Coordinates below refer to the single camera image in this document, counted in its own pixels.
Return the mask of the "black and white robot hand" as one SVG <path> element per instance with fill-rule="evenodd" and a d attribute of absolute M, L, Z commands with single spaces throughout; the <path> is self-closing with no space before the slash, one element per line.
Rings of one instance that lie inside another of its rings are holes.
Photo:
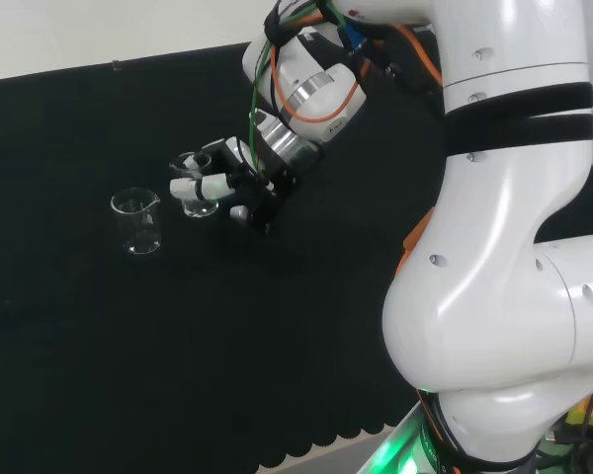
<path fill-rule="evenodd" d="M 169 162 L 170 195 L 188 217 L 208 217 L 223 205 L 232 220 L 266 234 L 302 176 L 321 158 L 318 145 L 298 137 L 278 150 L 263 143 L 257 159 L 240 138 L 222 138 Z"/>

